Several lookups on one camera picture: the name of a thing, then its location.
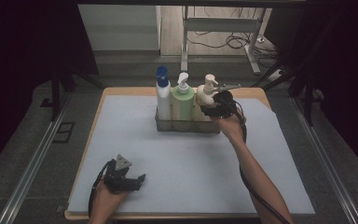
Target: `shampoo bottle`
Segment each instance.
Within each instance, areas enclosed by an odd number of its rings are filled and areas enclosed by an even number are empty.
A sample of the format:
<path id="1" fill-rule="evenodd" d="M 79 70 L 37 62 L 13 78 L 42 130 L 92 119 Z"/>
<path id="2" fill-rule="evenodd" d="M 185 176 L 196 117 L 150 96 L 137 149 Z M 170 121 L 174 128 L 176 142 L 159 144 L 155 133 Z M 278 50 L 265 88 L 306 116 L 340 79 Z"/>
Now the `shampoo bottle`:
<path id="1" fill-rule="evenodd" d="M 181 73 L 178 85 L 171 91 L 172 125 L 177 131 L 185 132 L 191 127 L 193 117 L 194 90 L 187 85 L 188 73 Z"/>
<path id="2" fill-rule="evenodd" d="M 167 68 L 160 66 L 156 73 L 158 126 L 167 131 L 171 127 L 171 83 L 167 77 Z"/>

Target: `metal rail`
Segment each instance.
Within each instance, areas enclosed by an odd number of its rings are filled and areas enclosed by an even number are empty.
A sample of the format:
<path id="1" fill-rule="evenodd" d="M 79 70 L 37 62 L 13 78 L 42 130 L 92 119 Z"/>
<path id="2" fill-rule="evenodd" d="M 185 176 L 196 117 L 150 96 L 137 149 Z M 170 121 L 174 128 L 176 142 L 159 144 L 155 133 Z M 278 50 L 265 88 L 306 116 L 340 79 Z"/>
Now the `metal rail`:
<path id="1" fill-rule="evenodd" d="M 62 101 L 62 109 L 59 112 L 57 118 L 52 121 L 48 129 L 46 130 L 45 135 L 43 136 L 42 141 L 37 147 L 33 157 L 30 159 L 27 168 L 17 183 L 16 188 L 13 190 L 10 198 L 7 201 L 7 204 L 0 215 L 0 223 L 13 223 L 16 215 L 19 213 L 22 203 L 24 202 L 25 196 L 30 189 L 34 177 L 39 170 L 40 165 L 42 164 L 43 159 L 45 159 L 48 148 L 53 140 L 54 134 L 57 132 L 63 116 L 69 105 L 71 98 L 71 93 L 66 93 Z"/>
<path id="2" fill-rule="evenodd" d="M 324 169 L 324 172 L 327 176 L 327 179 L 330 181 L 330 184 L 336 193 L 341 206 L 347 215 L 348 221 L 351 224 L 358 224 L 358 211 L 356 209 L 356 205 L 351 198 L 347 188 L 342 183 L 339 178 L 336 169 L 334 168 L 333 163 L 330 161 L 324 146 L 322 145 L 318 134 L 315 132 L 313 127 L 309 126 L 306 119 L 303 116 L 303 109 L 301 103 L 298 99 L 291 98 L 292 104 L 296 108 L 296 113 L 301 121 L 301 124 L 307 133 L 307 136 L 310 138 L 312 142 L 312 146 L 315 149 L 316 155 L 321 162 L 321 165 Z"/>

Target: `forearm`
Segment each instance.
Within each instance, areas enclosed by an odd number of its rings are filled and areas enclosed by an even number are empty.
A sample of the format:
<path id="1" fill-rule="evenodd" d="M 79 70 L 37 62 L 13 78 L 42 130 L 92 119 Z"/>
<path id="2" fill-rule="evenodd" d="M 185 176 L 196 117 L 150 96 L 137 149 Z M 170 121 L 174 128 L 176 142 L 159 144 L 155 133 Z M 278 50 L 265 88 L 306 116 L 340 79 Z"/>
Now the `forearm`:
<path id="1" fill-rule="evenodd" d="M 264 172 L 263 168 L 257 162 L 243 140 L 240 137 L 233 137 L 229 140 L 237 153 L 241 170 L 250 186 L 252 186 L 257 194 L 277 210 L 286 220 L 290 223 L 294 223 L 282 195 Z M 279 219 L 273 216 L 270 211 L 253 196 L 252 201 L 263 223 L 281 223 Z"/>
<path id="2" fill-rule="evenodd" d="M 111 210 L 103 209 L 102 206 L 100 206 L 100 209 L 97 211 L 93 211 L 91 214 L 91 217 L 89 218 L 89 224 L 105 224 L 106 221 L 112 216 Z"/>

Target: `pump bottle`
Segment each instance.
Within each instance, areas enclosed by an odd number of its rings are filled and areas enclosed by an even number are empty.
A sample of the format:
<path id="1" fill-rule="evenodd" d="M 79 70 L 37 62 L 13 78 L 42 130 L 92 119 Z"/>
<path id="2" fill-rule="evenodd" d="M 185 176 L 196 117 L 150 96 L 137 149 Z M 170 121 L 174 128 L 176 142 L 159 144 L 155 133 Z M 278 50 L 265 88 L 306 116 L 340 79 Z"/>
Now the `pump bottle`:
<path id="1" fill-rule="evenodd" d="M 172 126 L 176 131 L 181 132 L 191 127 L 191 123 L 185 120 L 190 121 L 193 117 L 194 90 L 186 83 L 187 79 L 188 73 L 181 73 L 178 85 L 171 91 Z"/>
<path id="2" fill-rule="evenodd" d="M 201 109 L 201 105 L 206 105 L 210 107 L 215 107 L 216 103 L 213 100 L 213 96 L 216 94 L 214 90 L 213 84 L 218 84 L 217 81 L 214 80 L 214 75 L 208 74 L 205 76 L 205 84 L 197 87 L 196 93 L 196 103 L 194 107 L 194 120 L 195 121 L 204 121 L 197 122 L 198 127 L 203 132 L 209 132 L 213 127 L 211 124 L 206 123 L 206 121 L 211 121 L 208 116 L 205 116 Z"/>
<path id="3" fill-rule="evenodd" d="M 171 82 L 168 80 L 167 73 L 165 66 L 160 66 L 156 73 L 158 120 L 171 120 Z M 164 131 L 171 128 L 169 121 L 161 121 L 158 124 Z"/>

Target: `black curtain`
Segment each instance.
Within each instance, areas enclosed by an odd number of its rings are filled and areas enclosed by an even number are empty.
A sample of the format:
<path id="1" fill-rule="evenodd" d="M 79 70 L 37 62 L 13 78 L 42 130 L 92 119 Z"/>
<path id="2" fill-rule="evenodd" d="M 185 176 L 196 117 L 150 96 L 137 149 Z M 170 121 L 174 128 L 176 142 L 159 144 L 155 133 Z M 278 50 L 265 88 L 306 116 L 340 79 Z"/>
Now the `black curtain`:
<path id="1" fill-rule="evenodd" d="M 358 2 L 345 8 L 311 70 L 322 110 L 358 156 Z"/>
<path id="2" fill-rule="evenodd" d="M 77 4 L 0 0 L 0 152 L 53 72 L 68 91 L 72 74 L 98 74 Z"/>

